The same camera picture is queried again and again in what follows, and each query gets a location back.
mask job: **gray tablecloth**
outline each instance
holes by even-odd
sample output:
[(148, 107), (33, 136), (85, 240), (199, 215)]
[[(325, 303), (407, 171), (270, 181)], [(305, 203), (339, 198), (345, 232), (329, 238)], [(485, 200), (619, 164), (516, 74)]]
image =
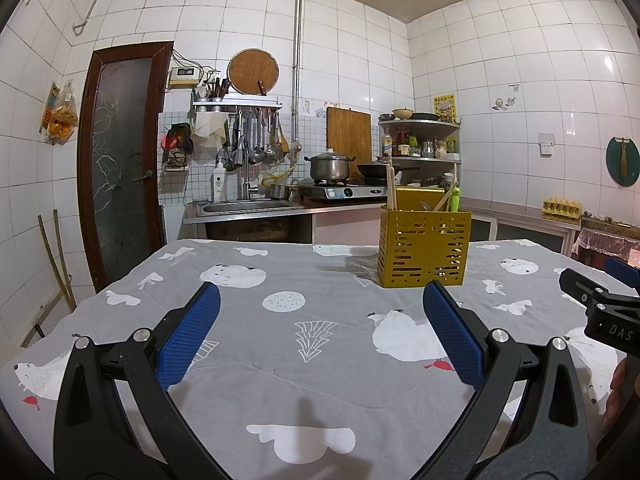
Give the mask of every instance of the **gray tablecloth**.
[[(185, 305), (208, 280), (220, 286), (220, 315), (184, 380), (169, 391), (230, 475), (410, 478), (446, 436), (472, 389), (460, 382), (434, 336), (422, 289), (378, 286), (376, 258), (377, 248), (172, 242), (83, 301), (5, 366), (0, 397), (52, 467), (56, 399), (75, 339), (125, 340)], [(471, 244), (464, 285), (449, 291), (489, 328), (546, 344), (553, 336), (579, 335), (586, 323), (584, 308), (558, 287), (565, 267), (612, 292), (633, 293), (526, 240)], [(602, 386), (574, 360), (586, 372), (588, 409), (601, 411)], [(140, 442), (158, 456), (130, 392), (119, 389)]]

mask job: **pot lid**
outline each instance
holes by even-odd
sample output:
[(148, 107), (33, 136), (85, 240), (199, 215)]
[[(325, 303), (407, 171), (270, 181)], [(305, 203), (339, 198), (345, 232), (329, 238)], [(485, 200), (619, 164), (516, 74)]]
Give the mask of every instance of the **pot lid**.
[(311, 159), (317, 159), (317, 160), (351, 160), (346, 155), (340, 155), (338, 153), (335, 153), (333, 148), (328, 148), (325, 152), (318, 153), (316, 156), (312, 156)]

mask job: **kitchen sink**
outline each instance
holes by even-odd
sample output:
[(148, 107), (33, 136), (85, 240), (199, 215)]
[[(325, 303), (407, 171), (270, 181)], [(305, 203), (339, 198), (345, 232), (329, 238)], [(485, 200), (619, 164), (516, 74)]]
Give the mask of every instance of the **kitchen sink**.
[(302, 206), (287, 200), (234, 200), (232, 202), (215, 202), (198, 206), (197, 216), (213, 216), (274, 211), (283, 209), (302, 209)]

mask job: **metal screw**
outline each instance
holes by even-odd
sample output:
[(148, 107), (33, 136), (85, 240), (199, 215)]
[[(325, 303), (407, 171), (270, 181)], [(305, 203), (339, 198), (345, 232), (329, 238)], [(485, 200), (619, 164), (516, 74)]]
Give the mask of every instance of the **metal screw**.
[(86, 336), (82, 336), (76, 339), (76, 348), (79, 350), (83, 350), (89, 346), (89, 338)]
[(551, 342), (551, 344), (554, 346), (556, 350), (564, 350), (566, 348), (566, 343), (564, 342), (564, 339), (561, 339), (559, 337), (555, 337)]
[(139, 328), (133, 333), (133, 341), (142, 343), (151, 337), (151, 332), (146, 328)]
[(505, 343), (509, 340), (509, 334), (507, 334), (506, 331), (501, 328), (498, 328), (491, 332), (491, 337), (493, 337), (498, 343)]

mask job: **green round plate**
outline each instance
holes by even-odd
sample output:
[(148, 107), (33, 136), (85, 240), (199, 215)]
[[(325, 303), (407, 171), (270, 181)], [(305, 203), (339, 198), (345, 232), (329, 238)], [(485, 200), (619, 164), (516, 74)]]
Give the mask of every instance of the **green round plate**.
[(640, 154), (632, 140), (626, 142), (626, 176), (622, 176), (620, 172), (621, 158), (622, 142), (612, 138), (607, 146), (607, 169), (612, 179), (620, 186), (629, 187), (636, 183), (640, 174)]

